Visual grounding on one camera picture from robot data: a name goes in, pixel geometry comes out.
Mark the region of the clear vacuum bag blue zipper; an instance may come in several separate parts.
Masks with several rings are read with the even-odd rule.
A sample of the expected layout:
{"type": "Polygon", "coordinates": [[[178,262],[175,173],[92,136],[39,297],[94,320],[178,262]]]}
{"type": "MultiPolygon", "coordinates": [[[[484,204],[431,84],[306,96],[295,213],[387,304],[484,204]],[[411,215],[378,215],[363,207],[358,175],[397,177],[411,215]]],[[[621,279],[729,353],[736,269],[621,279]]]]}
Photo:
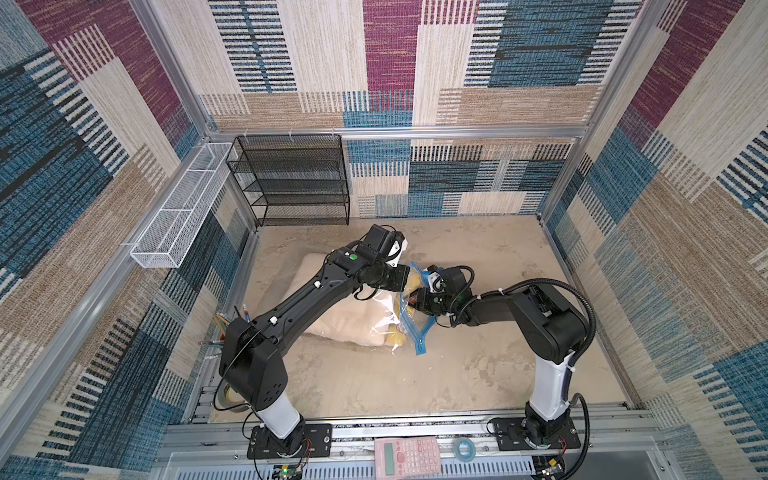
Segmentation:
{"type": "Polygon", "coordinates": [[[370,333],[384,346],[396,350],[411,343],[417,356],[427,352],[426,337],[436,325],[436,318],[418,311],[409,303],[411,295],[427,286],[428,272],[411,262],[408,279],[403,292],[381,291],[368,304],[370,333]]]}

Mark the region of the yellow cartoon print blanket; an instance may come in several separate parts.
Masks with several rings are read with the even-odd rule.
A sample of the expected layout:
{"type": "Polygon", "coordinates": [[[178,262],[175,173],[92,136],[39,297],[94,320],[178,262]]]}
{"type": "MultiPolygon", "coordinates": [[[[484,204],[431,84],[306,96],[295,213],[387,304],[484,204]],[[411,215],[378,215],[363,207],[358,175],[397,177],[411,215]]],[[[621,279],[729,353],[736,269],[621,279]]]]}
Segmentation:
{"type": "Polygon", "coordinates": [[[387,342],[396,349],[410,340],[416,354],[423,355],[426,352],[426,345],[416,322],[418,311],[415,309],[413,296],[419,286],[418,281],[408,281],[404,292],[390,293],[391,319],[387,330],[387,342]]]}

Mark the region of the cream fleece blanket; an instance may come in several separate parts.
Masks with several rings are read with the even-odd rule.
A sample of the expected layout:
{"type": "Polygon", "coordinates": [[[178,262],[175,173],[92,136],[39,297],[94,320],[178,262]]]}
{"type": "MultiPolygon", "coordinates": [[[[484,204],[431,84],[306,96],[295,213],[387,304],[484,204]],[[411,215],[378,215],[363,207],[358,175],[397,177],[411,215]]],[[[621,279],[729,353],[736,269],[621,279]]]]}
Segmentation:
{"type": "MultiPolygon", "coordinates": [[[[323,266],[324,258],[325,254],[310,252],[297,262],[285,262],[285,270],[277,277],[281,281],[280,300],[287,299],[312,280],[323,266]]],[[[306,333],[364,347],[392,346],[391,337],[399,324],[393,296],[380,291],[367,301],[356,300],[352,295],[345,297],[326,310],[306,333]]]]}

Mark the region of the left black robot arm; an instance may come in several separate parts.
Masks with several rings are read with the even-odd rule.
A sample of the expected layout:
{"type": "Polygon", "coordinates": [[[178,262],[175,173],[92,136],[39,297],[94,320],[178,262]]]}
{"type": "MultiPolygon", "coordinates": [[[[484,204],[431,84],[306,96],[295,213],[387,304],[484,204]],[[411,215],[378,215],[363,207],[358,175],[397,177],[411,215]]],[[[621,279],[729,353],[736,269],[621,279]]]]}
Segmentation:
{"type": "Polygon", "coordinates": [[[283,453],[305,442],[303,416],[288,399],[283,357],[328,309],[365,286],[402,292],[410,268],[397,261],[405,236],[374,224],[360,239],[331,251],[310,279],[277,306],[253,319],[234,318],[225,330],[220,382],[239,394],[283,453]]]}

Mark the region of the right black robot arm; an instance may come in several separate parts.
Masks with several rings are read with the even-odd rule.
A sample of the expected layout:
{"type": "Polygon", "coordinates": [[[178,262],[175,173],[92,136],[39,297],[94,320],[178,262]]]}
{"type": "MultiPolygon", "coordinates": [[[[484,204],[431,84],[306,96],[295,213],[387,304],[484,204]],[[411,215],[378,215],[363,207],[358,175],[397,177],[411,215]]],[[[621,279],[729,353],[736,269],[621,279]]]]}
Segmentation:
{"type": "Polygon", "coordinates": [[[596,335],[594,309],[576,288],[550,278],[478,295],[465,288],[432,293],[421,287],[409,295],[408,305],[429,316],[447,316],[453,327],[516,323],[536,356],[534,390],[521,421],[524,439],[529,447],[544,449],[568,429],[570,381],[596,335]]]}

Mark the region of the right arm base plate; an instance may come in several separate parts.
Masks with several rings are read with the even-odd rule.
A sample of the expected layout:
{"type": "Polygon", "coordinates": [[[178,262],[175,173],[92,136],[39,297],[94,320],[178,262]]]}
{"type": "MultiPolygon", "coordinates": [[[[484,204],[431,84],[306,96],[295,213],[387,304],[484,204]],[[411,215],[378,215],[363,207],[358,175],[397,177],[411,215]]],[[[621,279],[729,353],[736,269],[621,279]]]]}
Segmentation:
{"type": "Polygon", "coordinates": [[[544,421],[532,417],[496,417],[487,423],[488,432],[496,439],[500,451],[580,449],[582,441],[570,418],[544,421]]]}

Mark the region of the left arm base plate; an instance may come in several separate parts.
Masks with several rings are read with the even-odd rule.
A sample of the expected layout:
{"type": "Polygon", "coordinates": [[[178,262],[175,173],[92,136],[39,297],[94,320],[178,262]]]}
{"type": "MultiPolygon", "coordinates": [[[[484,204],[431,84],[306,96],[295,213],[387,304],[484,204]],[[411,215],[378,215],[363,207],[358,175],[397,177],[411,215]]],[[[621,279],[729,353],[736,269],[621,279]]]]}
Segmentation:
{"type": "Polygon", "coordinates": [[[327,458],[330,456],[333,426],[330,423],[305,424],[279,439],[263,426],[254,427],[247,449],[249,460],[327,458]]]}

